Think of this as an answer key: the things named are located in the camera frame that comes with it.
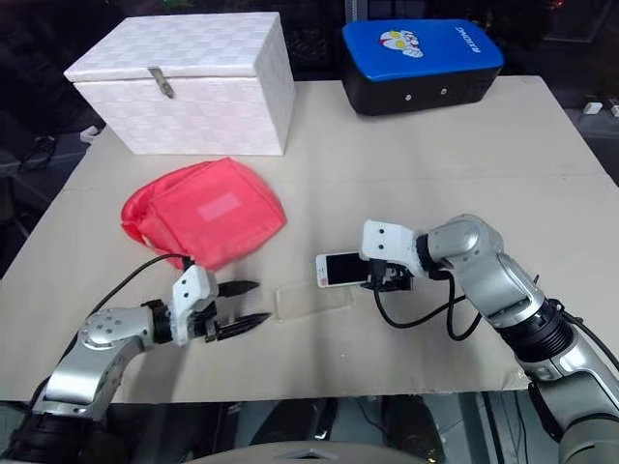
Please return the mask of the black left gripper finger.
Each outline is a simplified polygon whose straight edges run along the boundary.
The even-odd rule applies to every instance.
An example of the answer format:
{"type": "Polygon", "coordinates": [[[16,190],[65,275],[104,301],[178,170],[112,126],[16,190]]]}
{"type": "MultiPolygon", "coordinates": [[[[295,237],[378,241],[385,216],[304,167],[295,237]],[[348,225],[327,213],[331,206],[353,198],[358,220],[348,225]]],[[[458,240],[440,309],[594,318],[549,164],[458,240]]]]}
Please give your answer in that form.
{"type": "Polygon", "coordinates": [[[256,281],[251,280],[232,280],[219,284],[220,297],[236,297],[244,295],[258,287],[256,281]]]}
{"type": "Polygon", "coordinates": [[[220,323],[219,321],[215,320],[213,322],[213,327],[215,330],[214,339],[216,341],[221,341],[233,338],[241,334],[245,334],[257,328],[270,317],[270,312],[258,312],[240,316],[236,318],[233,322],[226,324],[220,323]]]}

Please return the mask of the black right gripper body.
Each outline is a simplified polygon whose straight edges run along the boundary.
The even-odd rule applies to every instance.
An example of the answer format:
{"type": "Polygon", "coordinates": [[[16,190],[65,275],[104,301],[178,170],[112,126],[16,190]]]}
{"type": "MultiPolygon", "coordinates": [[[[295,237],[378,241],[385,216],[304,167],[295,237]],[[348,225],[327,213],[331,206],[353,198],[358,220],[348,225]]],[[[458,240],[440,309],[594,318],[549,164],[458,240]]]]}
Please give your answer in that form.
{"type": "Polygon", "coordinates": [[[368,261],[368,280],[363,283],[368,290],[379,293],[411,291],[413,275],[402,265],[384,260],[370,259],[368,261]]]}

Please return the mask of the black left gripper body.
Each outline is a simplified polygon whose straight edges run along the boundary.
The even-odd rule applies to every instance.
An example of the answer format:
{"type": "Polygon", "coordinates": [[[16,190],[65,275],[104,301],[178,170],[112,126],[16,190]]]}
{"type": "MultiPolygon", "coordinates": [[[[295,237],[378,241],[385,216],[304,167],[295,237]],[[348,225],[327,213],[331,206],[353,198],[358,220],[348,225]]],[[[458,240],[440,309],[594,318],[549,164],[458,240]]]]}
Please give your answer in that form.
{"type": "Polygon", "coordinates": [[[192,315],[192,333],[194,338],[203,338],[206,343],[217,341],[220,326],[217,321],[217,305],[212,302],[207,307],[192,315]]]}

